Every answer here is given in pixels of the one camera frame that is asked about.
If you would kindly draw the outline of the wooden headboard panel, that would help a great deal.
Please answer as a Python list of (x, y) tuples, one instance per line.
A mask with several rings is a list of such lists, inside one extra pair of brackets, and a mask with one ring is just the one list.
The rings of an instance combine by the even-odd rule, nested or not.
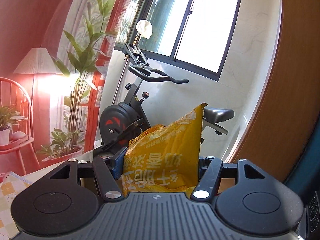
[(229, 161), (248, 159), (279, 181), (299, 160), (319, 116), (319, 0), (281, 0), (274, 61)]

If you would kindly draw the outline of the window with dark frame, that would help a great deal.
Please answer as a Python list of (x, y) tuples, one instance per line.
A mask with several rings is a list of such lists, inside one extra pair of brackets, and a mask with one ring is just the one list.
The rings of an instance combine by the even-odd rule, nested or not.
[[(241, 0), (128, 0), (116, 46), (136, 42), (156, 61), (219, 81)], [(152, 24), (149, 39), (136, 24)]]

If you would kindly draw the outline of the printed room backdrop cloth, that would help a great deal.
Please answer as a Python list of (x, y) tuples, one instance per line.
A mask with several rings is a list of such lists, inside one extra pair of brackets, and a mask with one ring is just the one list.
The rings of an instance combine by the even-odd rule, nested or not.
[(1, 0), (1, 176), (78, 158), (131, 0)]

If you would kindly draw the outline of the yellow snack bag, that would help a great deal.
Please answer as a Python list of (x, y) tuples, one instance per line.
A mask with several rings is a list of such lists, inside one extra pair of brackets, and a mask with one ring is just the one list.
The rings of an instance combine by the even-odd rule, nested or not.
[(155, 125), (129, 142), (124, 157), (124, 181), (133, 189), (144, 182), (176, 186), (198, 184), (198, 163), (204, 108), (202, 103), (168, 126)]

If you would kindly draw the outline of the black exercise bike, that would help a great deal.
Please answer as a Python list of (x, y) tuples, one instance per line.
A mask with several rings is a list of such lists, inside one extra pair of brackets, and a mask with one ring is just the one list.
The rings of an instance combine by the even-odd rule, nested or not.
[[(138, 82), (138, 77), (127, 70), (122, 49), (122, 45), (117, 45), (112, 53), (101, 96), (100, 112), (103, 112), (108, 106), (124, 100), (127, 93), (126, 83)], [(152, 68), (166, 72), (176, 79), (189, 80), (185, 84), (174, 84), (169, 81), (142, 81), (140, 83), (139, 92), (147, 91), (150, 93), (150, 97), (142, 104), (142, 109), (152, 126), (156, 124), (168, 125), (203, 102), (215, 108), (227, 108), (234, 105), (231, 102), (235, 98), (234, 90), (215, 79), (156, 60), (151, 60), (150, 64)], [(225, 157), (233, 147), (240, 131), (237, 119), (232, 118), (220, 122), (219, 125), (228, 130), (228, 134), (218, 136), (212, 129), (206, 128), (203, 134), (205, 142), (201, 150), (202, 155)]]

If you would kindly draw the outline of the checkered floral tablecloth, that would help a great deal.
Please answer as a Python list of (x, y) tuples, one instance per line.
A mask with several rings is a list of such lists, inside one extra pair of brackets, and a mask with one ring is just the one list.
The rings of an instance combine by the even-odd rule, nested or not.
[(15, 197), (32, 183), (33, 182), (15, 174), (14, 172), (1, 173), (1, 239), (12, 239), (18, 234), (18, 229), (12, 218), (10, 208)]

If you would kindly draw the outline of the cardboard box with plastic liner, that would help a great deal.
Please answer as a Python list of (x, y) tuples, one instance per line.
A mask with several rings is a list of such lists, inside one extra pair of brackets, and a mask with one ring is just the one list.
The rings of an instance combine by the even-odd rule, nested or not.
[[(167, 185), (161, 185), (160, 183), (153, 182), (148, 184), (144, 182), (142, 187), (136, 185), (136, 189), (133, 189), (134, 181), (129, 186), (129, 181), (124, 181), (124, 177), (116, 180), (116, 184), (119, 186), (123, 194), (128, 194), (129, 192), (185, 192), (189, 197), (197, 185), (193, 186), (176, 186), (175, 183), (167, 183)], [(234, 186), (236, 179), (222, 178), (220, 185), (218, 186), (218, 193), (225, 191), (226, 189)]]

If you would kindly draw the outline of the white round lamp on pole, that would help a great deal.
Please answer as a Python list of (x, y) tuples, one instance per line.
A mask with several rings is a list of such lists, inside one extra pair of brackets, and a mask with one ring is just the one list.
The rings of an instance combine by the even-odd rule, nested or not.
[(149, 39), (152, 35), (152, 24), (148, 20), (140, 20), (136, 24), (136, 30), (141, 37)]

